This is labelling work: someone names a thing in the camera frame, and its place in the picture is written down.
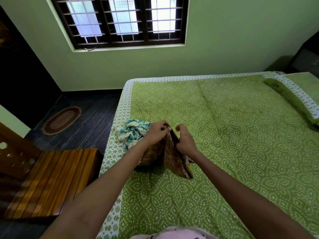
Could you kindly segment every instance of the wooden window frame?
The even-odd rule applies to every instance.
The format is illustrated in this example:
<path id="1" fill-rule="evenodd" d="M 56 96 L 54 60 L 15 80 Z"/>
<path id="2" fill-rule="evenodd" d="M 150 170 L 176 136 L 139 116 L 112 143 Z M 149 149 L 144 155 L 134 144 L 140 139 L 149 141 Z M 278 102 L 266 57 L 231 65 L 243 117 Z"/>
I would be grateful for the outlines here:
<path id="1" fill-rule="evenodd" d="M 102 4 L 102 0 L 92 0 L 94 1 L 96 8 L 98 9 L 98 13 L 96 13 L 96 15 L 98 16 L 98 18 L 101 21 L 101 25 L 100 27 L 103 28 L 104 31 L 104 35 L 103 38 L 104 40 L 106 40 L 105 43 L 95 43 L 95 44 L 79 44 L 76 39 L 75 36 L 72 34 L 72 30 L 70 25 L 68 24 L 67 20 L 66 20 L 66 15 L 63 13 L 62 9 L 60 8 L 59 2 L 58 0 L 51 0 L 53 3 L 53 6 L 55 8 L 55 10 L 57 11 L 60 20 L 62 21 L 62 24 L 71 40 L 71 43 L 73 44 L 75 49 L 94 49 L 94 48 L 112 48 L 112 47 L 132 47 L 132 46 L 145 46 L 145 45 L 163 45 L 163 44 L 184 44 L 185 43 L 185 38 L 186 38 L 186 25 L 187 25 L 187 14 L 188 14 L 188 4 L 189 4 L 189 0 L 179 0 L 179 2 L 182 3 L 181 7 L 178 7 L 179 9 L 181 9 L 181 19 L 179 19 L 181 21 L 181 27 L 180 27 L 180 36 L 178 38 L 174 38 L 174 39 L 160 39 L 160 35 L 158 34 L 158 39 L 157 40 L 150 40 L 149 38 L 149 34 L 155 34 L 152 32 L 149 32 L 148 30 L 150 30 L 150 28 L 147 26 L 147 23 L 150 22 L 150 19 L 147 19 L 147 10 L 149 10 L 150 7 L 146 7 L 146 0 L 134 0 L 134 1 L 138 1 L 138 5 L 139 5 L 139 18 L 140 18 L 140 26 L 139 29 L 141 27 L 142 30 L 139 30 L 139 32 L 141 32 L 141 34 L 143 34 L 143 40 L 135 40 L 135 41 L 127 41 L 127 42 L 118 42 L 118 41 L 113 41 L 112 40 L 112 36 L 111 36 L 111 32 L 110 32 L 110 22 L 107 22 L 107 18 L 106 18 L 106 12 L 104 10 L 103 4 Z"/>

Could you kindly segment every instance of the wooden chair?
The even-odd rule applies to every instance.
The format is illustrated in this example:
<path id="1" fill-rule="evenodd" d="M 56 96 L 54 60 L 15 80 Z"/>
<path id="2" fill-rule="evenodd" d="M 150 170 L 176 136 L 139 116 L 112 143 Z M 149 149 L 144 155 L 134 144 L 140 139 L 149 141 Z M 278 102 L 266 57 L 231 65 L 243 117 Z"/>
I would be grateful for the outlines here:
<path id="1" fill-rule="evenodd" d="M 3 218 L 32 221 L 58 216 L 98 177 L 102 159 L 96 148 L 41 151 L 0 123 L 0 173 L 23 181 Z"/>

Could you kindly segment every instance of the green wall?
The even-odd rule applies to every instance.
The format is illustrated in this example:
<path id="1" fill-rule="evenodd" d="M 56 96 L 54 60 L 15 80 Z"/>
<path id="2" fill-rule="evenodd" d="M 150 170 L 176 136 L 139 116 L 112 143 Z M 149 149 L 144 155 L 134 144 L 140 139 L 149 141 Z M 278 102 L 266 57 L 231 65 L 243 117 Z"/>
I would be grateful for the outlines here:
<path id="1" fill-rule="evenodd" d="M 319 30 L 319 0 L 190 0 L 186 46 L 73 52 L 48 0 L 0 0 L 62 91 L 263 71 Z"/>
<path id="2" fill-rule="evenodd" d="M 28 128 L 23 122 L 21 122 L 18 118 L 12 115 L 6 108 L 1 105 L 0 122 L 23 138 L 30 131 L 30 128 Z"/>

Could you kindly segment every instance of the bedsheet border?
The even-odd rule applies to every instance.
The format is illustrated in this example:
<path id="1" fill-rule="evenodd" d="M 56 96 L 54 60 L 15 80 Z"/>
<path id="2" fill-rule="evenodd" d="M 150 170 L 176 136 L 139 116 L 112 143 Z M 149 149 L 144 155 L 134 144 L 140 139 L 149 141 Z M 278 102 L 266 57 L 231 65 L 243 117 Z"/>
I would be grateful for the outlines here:
<path id="1" fill-rule="evenodd" d="M 264 78 L 272 78 L 278 74 L 283 74 L 277 71 L 253 72 L 253 73 L 239 73 L 239 74 L 225 74 L 225 75 L 204 75 L 204 76 L 170 76 L 158 78 L 136 78 L 128 80 L 123 88 L 121 98 L 119 100 L 112 127 L 124 127 L 126 120 L 130 118 L 130 105 L 133 83 L 139 82 L 163 82 L 163 81 L 181 81 L 181 80 L 200 80 L 211 78 L 230 78 L 239 76 L 253 76 L 263 75 Z M 124 154 L 124 148 L 115 139 L 113 132 L 110 132 L 108 142 L 106 145 L 102 166 L 100 169 L 100 176 L 112 167 Z M 122 205 L 123 190 L 118 196 L 110 213 L 106 217 L 96 239 L 117 239 L 120 227 L 120 213 Z"/>

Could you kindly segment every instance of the green pillow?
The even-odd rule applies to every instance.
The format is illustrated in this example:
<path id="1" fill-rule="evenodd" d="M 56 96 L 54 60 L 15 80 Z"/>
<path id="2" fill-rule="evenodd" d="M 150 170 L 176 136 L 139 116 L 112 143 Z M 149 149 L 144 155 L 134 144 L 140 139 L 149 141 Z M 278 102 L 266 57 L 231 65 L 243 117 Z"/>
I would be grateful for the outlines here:
<path id="1" fill-rule="evenodd" d="M 267 78 L 264 83 L 280 92 L 312 124 L 319 125 L 319 79 L 309 72 Z"/>

